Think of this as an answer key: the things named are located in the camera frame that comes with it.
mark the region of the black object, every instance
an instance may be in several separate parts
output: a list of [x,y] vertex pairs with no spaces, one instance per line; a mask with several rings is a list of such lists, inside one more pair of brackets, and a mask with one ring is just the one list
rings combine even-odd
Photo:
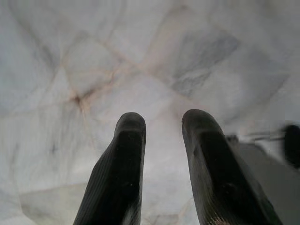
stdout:
[[74,225],[139,225],[146,125],[137,113],[119,119],[96,163]]
[[300,128],[289,125],[284,129],[283,149],[285,159],[295,168],[300,168]]
[[211,115],[187,111],[182,133],[201,225],[282,224],[259,184],[241,169]]

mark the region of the marble floor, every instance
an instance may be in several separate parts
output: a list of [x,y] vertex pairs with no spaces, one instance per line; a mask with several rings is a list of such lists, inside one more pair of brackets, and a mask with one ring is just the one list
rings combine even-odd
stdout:
[[[126,112],[147,125],[142,225],[199,224],[182,115],[206,110],[245,142],[300,124],[299,10],[296,0],[0,0],[0,224],[72,224]],[[279,143],[257,144],[266,154],[241,156],[283,223],[298,225],[299,173]]]

